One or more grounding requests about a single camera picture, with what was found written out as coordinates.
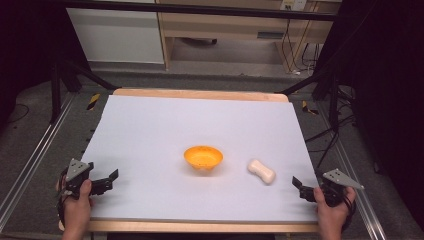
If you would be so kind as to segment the black metal stand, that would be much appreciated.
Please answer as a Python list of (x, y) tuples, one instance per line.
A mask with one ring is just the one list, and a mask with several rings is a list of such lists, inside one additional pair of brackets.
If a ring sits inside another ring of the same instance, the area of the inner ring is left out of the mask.
[(78, 92), (82, 85), (77, 78), (78, 75), (82, 75), (89, 80), (97, 83), (107, 90), (116, 90), (118, 86), (115, 86), (99, 76), (92, 73), (90, 70), (79, 66), (72, 61), (57, 59), (54, 60), (51, 65), (51, 98), (52, 98), (52, 114), (50, 122), (54, 123), (59, 118), (62, 107), (61, 107), (61, 83), (65, 84), (65, 87), (70, 92)]
[(295, 85), (282, 91), (277, 91), (277, 94), (284, 94), (288, 96), (312, 83), (316, 84), (312, 92), (312, 98), (314, 100), (323, 100), (325, 96), (329, 96), (328, 121), (330, 123), (331, 129), (334, 132), (337, 132), (339, 130), (337, 112), (338, 79), (336, 74), (332, 71), (321, 69), (320, 71), (314, 73), (312, 76), (300, 81), (299, 83), (296, 83)]

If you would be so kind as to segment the aluminium floor rail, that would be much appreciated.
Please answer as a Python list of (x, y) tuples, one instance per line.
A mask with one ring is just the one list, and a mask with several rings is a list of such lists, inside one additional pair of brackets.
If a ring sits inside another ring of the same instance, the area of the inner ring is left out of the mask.
[(5, 199), (0, 204), (0, 233), (3, 232), (24, 191), (38, 169), (39, 164), (43, 160), (46, 152), (49, 150), (49, 147), (66, 118), (75, 97), (75, 93), (67, 93), (65, 95), (63, 103), (59, 104), (58, 116), (46, 128)]
[[(336, 160), (338, 169), (347, 175), (352, 181), (357, 184), (360, 180), (353, 169), (350, 158), (347, 155), (346, 149), (341, 141), (341, 127), (338, 122), (335, 124), (330, 123), (329, 114), (332, 111), (330, 104), (317, 102), (317, 108), (322, 113), (322, 119), (325, 125), (331, 129), (331, 136), (333, 137), (334, 149), (336, 151)], [(371, 205), (365, 188), (356, 188), (356, 209), (359, 212), (363, 224), (369, 234), (371, 240), (387, 240), (383, 227)]]

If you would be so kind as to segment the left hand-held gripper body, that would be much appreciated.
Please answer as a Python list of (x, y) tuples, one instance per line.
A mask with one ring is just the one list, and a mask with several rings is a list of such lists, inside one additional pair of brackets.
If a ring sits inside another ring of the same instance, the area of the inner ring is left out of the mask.
[(93, 162), (84, 163), (80, 160), (72, 159), (66, 172), (64, 193), (74, 199), (78, 199), (81, 185), (89, 178), (90, 171), (93, 168)]

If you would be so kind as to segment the yellow black floor tape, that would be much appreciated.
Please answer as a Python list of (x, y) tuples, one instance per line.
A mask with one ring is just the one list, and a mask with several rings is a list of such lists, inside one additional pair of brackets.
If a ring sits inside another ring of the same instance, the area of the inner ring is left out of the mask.
[(99, 97), (100, 97), (100, 93), (93, 94), (90, 101), (89, 101), (89, 104), (88, 104), (86, 110), (92, 110), (94, 108), (94, 106), (96, 105)]
[(310, 109), (308, 107), (307, 101), (302, 101), (302, 111), (306, 113), (310, 113), (312, 115), (319, 115), (319, 111), (315, 109)]

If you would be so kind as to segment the white table mat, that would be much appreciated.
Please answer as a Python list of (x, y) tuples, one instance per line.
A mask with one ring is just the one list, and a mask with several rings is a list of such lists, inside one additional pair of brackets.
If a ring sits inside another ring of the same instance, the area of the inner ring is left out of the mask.
[[(223, 154), (212, 170), (184, 159), (193, 146)], [(118, 170), (92, 216), (110, 220), (306, 223), (315, 206), (300, 198), (292, 177), (317, 183), (290, 103), (109, 97), (82, 157), (93, 179)], [(276, 173), (265, 184), (250, 173), (254, 159)]]

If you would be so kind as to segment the white cabinet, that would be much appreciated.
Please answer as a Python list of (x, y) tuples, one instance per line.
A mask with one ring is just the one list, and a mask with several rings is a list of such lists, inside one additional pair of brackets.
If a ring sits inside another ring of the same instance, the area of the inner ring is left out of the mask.
[(155, 13), (72, 8), (67, 12), (90, 62), (164, 63)]

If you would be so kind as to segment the wooden desk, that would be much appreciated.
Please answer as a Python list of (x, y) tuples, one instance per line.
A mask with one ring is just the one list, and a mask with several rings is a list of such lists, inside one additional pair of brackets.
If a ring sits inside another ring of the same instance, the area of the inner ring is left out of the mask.
[[(158, 4), (205, 5), (255, 10), (281, 10), (282, 0), (155, 0)], [(334, 13), (342, 0), (307, 0), (302, 12)], [(276, 44), (284, 69), (300, 68), (307, 45), (323, 44), (332, 24), (327, 21), (270, 19), (239, 16), (160, 13), (162, 38), (264, 40)]]

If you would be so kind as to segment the cream soap bar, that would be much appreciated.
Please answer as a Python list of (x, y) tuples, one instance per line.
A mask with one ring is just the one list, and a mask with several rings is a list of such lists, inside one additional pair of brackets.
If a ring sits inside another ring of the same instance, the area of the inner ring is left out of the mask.
[(250, 173), (259, 177), (267, 185), (272, 184), (275, 180), (276, 173), (257, 159), (252, 160), (247, 165), (247, 169)]

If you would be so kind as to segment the black curtain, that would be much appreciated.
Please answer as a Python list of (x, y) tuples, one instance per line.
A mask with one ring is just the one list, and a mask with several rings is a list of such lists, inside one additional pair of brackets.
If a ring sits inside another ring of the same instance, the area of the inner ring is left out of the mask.
[(424, 230), (424, 0), (341, 0), (319, 58), (355, 90), (366, 141)]
[(25, 89), (50, 80), (65, 9), (39, 0), (0, 0), (0, 120)]

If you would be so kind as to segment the person's left hand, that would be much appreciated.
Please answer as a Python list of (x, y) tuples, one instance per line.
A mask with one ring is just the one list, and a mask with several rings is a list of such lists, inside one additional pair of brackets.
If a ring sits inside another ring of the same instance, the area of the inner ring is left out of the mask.
[(92, 182), (87, 179), (81, 185), (78, 199), (73, 197), (62, 198), (64, 204), (64, 231), (71, 229), (86, 232), (91, 217), (91, 189)]

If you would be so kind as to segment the person's right hand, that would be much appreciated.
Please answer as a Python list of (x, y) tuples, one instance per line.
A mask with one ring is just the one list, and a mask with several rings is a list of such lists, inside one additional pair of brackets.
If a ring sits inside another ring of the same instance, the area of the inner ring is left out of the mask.
[(345, 204), (341, 204), (337, 207), (329, 207), (320, 187), (316, 187), (313, 193), (317, 203), (320, 233), (328, 236), (340, 235), (342, 226), (348, 216), (348, 207)]

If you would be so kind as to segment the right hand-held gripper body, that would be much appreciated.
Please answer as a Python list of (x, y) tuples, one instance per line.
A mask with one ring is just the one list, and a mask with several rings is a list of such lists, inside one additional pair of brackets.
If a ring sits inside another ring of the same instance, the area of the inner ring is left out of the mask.
[(318, 181), (324, 193), (325, 201), (328, 206), (335, 207), (344, 201), (344, 189), (352, 187), (363, 190), (364, 186), (339, 169), (333, 169), (328, 172), (319, 173)]

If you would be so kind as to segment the black frame crossbar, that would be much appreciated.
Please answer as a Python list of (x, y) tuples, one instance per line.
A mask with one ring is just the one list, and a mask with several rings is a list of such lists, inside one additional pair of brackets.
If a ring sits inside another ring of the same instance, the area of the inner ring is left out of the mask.
[(67, 8), (78, 8), (78, 9), (138, 11), (138, 12), (194, 14), (194, 15), (239, 16), (239, 17), (315, 20), (315, 21), (331, 21), (331, 22), (336, 21), (340, 18), (338, 14), (334, 14), (334, 13), (315, 13), (315, 12), (268, 10), (268, 9), (255, 10), (251, 8), (236, 8), (236, 7), (221, 7), (221, 6), (134, 3), (134, 2), (116, 2), (116, 1), (97, 1), (97, 0), (53, 0), (53, 2)]

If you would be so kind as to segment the wall power outlet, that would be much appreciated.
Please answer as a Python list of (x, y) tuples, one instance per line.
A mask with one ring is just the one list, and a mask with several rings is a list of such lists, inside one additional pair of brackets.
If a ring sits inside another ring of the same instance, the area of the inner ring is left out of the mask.
[(282, 0), (280, 9), (287, 11), (302, 11), (307, 0)]

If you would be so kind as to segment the orange bowl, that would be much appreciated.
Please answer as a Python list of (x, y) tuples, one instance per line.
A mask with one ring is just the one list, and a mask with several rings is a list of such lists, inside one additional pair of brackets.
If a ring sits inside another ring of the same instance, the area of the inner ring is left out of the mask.
[(223, 154), (211, 146), (193, 146), (184, 152), (185, 161), (197, 170), (212, 170), (223, 160)]

